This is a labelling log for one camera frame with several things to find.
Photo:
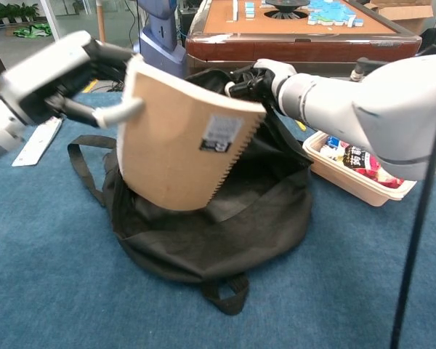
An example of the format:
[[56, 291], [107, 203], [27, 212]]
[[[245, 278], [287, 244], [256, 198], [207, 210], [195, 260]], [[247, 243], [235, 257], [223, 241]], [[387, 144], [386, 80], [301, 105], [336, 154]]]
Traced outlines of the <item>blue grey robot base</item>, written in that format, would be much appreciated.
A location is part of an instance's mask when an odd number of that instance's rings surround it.
[[187, 75], [187, 57], [177, 38], [177, 0], [136, 2], [148, 14], [140, 34], [140, 54], [144, 61], [173, 76], [184, 78]]

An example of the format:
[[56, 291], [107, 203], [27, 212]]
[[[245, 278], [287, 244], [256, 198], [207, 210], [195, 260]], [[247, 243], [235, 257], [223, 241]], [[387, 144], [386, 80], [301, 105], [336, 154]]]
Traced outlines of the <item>black fabric backpack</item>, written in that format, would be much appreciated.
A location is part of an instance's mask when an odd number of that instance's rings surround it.
[[[208, 69], [185, 80], [225, 94], [230, 73]], [[277, 116], [264, 121], [208, 204], [163, 209], [124, 182], [116, 138], [83, 135], [68, 146], [73, 168], [110, 215], [113, 232], [140, 267], [173, 281], [196, 283], [228, 315], [241, 312], [246, 271], [297, 246], [312, 209], [311, 160]]]

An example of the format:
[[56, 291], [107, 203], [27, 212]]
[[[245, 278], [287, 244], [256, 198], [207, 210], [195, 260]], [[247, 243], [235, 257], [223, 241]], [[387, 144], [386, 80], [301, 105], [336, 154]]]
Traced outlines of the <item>beige plastic tray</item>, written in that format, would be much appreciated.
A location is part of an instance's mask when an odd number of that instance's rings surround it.
[[313, 161], [311, 170], [367, 204], [379, 207], [389, 200], [401, 201], [415, 187], [416, 182], [406, 180], [398, 188], [388, 188], [322, 156], [319, 150], [327, 138], [327, 134], [316, 132], [303, 142], [303, 149]]

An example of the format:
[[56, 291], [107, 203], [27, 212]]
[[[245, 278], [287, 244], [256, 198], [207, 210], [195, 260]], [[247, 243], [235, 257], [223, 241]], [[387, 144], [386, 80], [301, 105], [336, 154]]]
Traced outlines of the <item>wooden pole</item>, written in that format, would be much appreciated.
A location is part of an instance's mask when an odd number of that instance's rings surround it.
[[96, 1], [97, 26], [98, 26], [99, 38], [100, 38], [100, 41], [105, 42], [105, 40], [106, 40], [105, 18], [104, 18], [102, 0], [95, 0], [95, 1]]

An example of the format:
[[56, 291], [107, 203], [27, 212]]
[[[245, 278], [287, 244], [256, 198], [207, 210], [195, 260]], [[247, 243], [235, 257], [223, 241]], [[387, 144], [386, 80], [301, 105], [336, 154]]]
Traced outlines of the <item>row of green plants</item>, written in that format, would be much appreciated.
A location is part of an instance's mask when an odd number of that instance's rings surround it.
[[39, 16], [38, 4], [0, 3], [0, 25], [34, 22]]

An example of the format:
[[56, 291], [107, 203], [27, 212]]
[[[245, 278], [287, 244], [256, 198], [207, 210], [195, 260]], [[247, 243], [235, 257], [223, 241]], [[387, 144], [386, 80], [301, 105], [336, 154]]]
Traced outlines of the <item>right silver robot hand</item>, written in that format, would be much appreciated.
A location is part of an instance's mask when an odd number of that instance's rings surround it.
[[297, 74], [294, 66], [271, 59], [258, 59], [252, 65], [230, 73], [225, 85], [228, 97], [276, 104], [282, 84]]

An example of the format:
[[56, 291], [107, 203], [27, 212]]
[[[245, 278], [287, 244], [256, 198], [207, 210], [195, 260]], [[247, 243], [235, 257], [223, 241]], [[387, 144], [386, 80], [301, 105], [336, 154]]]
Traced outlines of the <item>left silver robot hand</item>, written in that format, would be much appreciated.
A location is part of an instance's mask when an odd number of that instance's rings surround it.
[[97, 128], [108, 128], [136, 116], [139, 97], [107, 108], [92, 108], [74, 97], [94, 79], [123, 81], [130, 49], [106, 44], [77, 31], [44, 47], [2, 74], [0, 99], [25, 125], [65, 116]]

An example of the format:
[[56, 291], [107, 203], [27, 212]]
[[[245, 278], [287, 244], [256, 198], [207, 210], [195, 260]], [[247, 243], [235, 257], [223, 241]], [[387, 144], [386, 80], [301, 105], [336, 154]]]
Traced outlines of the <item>brown spiral notebook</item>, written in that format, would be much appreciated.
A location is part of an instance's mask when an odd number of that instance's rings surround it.
[[230, 98], [147, 64], [126, 69], [124, 102], [142, 110], [118, 128], [124, 182], [163, 209], [205, 207], [264, 121], [260, 103]]

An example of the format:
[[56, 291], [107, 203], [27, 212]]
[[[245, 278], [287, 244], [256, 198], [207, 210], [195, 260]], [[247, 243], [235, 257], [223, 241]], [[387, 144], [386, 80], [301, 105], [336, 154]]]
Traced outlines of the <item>red snack pouch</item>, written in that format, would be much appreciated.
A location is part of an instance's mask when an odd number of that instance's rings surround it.
[[384, 187], [396, 189], [404, 183], [404, 179], [396, 178], [386, 172], [375, 156], [354, 145], [348, 145], [344, 149], [342, 162], [345, 167]]

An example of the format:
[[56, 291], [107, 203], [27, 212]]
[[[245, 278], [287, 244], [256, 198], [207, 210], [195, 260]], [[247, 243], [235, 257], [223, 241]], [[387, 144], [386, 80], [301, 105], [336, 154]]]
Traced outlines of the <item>cardboard box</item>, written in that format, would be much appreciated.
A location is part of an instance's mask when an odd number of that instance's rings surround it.
[[432, 0], [369, 0], [365, 7], [417, 35], [434, 15]]

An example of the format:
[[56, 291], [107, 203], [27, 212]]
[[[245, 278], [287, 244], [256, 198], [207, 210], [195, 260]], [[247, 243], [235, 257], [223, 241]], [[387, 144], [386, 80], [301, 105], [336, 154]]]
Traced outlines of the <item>white toothpaste tube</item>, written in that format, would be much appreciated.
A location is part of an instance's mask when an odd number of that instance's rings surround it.
[[56, 134], [60, 131], [62, 123], [62, 119], [51, 117], [51, 119], [36, 127], [23, 149], [12, 162], [12, 166], [27, 167], [37, 165]]

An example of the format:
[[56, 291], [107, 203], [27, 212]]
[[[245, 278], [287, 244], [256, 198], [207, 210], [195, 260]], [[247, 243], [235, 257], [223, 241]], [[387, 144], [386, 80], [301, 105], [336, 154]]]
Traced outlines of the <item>brown mahjong table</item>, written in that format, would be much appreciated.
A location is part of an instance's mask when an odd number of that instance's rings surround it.
[[419, 35], [355, 0], [337, 0], [363, 21], [352, 27], [271, 18], [273, 8], [263, 1], [203, 0], [185, 39], [190, 70], [234, 70], [269, 58], [302, 72], [342, 76], [361, 57], [392, 62], [421, 46]]

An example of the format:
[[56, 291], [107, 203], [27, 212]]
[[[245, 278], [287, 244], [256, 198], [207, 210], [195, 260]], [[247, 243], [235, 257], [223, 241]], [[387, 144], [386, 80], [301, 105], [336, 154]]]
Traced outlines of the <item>heap of blue mahjong tiles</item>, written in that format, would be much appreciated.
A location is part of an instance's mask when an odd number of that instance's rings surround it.
[[311, 0], [307, 5], [308, 25], [363, 27], [364, 19], [358, 17], [349, 6], [340, 0]]

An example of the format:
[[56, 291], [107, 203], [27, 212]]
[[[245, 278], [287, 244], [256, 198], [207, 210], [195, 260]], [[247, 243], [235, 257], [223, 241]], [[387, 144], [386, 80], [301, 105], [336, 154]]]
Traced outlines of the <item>blue felt table cover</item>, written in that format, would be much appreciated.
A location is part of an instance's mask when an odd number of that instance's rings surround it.
[[226, 316], [118, 245], [67, 155], [93, 133], [66, 122], [36, 166], [0, 160], [0, 349], [388, 349], [420, 185], [375, 208], [312, 176], [303, 243]]

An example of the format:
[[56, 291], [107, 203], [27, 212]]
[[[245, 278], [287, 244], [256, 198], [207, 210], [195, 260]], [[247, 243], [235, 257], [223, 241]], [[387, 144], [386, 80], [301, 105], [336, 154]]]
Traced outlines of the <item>green cloth on floor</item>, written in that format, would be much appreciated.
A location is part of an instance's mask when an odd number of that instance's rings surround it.
[[18, 38], [35, 39], [38, 37], [49, 37], [52, 35], [52, 29], [48, 23], [30, 24], [19, 27], [13, 31], [13, 35]]

